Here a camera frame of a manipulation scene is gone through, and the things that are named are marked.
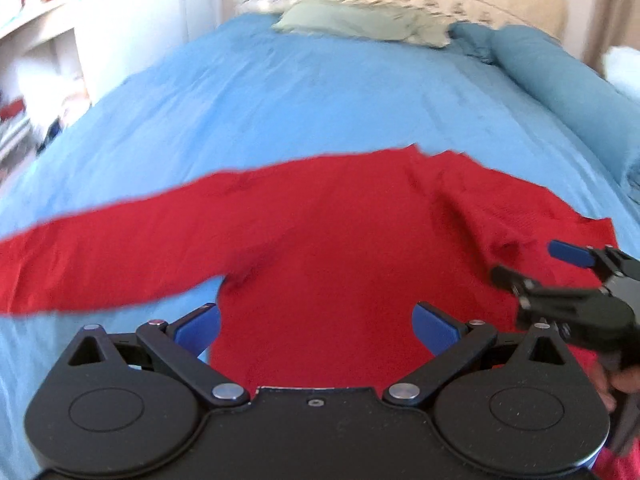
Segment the finger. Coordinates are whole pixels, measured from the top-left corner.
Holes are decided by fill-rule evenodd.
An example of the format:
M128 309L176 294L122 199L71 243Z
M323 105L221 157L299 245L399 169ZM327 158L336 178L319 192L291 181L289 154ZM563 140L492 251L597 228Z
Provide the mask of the finger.
M604 404L607 411L613 412L616 409L616 399L613 398L611 394L604 394L602 392L598 392L600 398L602 399L602 403Z
M589 378L599 392L606 393L609 391L609 379L600 363L593 365L589 373Z
M633 366L613 374L611 386L625 394L640 393L640 367Z

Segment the brown curtain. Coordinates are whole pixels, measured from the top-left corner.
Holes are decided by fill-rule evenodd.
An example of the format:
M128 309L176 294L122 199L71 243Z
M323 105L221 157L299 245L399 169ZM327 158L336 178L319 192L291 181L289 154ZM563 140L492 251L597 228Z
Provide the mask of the brown curtain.
M583 61L602 72L602 55L617 45L640 49L640 0L596 0Z

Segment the dark blue object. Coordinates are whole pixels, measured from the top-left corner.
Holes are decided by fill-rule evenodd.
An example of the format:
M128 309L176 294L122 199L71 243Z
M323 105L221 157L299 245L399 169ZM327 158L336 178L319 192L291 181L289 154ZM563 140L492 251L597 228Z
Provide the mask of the dark blue object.
M202 313L176 329L174 341L198 357L220 334L222 316L216 306L202 308Z
M562 260L563 262L575 265L576 267L582 267L583 269L593 267L596 263L595 258L588 249L558 240L551 240L548 245L548 250L549 254L556 260Z
M414 308L411 322L415 336L434 355L443 353L462 337L457 327L419 304Z

